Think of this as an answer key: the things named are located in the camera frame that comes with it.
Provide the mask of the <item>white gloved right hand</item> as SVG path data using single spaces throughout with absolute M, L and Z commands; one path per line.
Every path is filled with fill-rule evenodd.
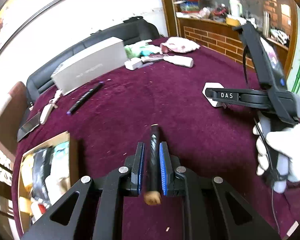
M 287 127 L 282 131 L 269 132 L 266 135 L 266 142 L 274 150 L 286 155 L 289 158 L 288 180 L 292 183 L 300 181 L 300 124 L 293 128 Z M 261 176 L 269 168 L 267 152 L 261 137 L 256 141 L 258 151 L 258 167 L 256 174 Z

